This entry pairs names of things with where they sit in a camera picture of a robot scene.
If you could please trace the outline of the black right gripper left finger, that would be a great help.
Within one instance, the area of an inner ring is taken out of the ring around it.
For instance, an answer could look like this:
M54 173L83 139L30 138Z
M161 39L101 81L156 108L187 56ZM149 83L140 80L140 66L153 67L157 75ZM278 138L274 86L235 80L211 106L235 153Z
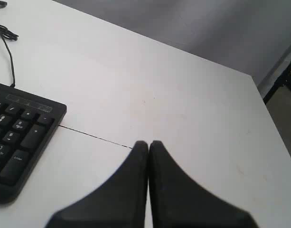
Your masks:
M54 213L48 228L142 228L148 189L148 145L137 141L96 190Z

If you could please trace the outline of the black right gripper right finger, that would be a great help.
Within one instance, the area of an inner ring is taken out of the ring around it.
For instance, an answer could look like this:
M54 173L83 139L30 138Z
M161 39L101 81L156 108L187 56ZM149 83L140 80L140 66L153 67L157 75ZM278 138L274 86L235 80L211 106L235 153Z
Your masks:
M161 141L149 151L149 188L155 228L256 228L250 213L191 179Z

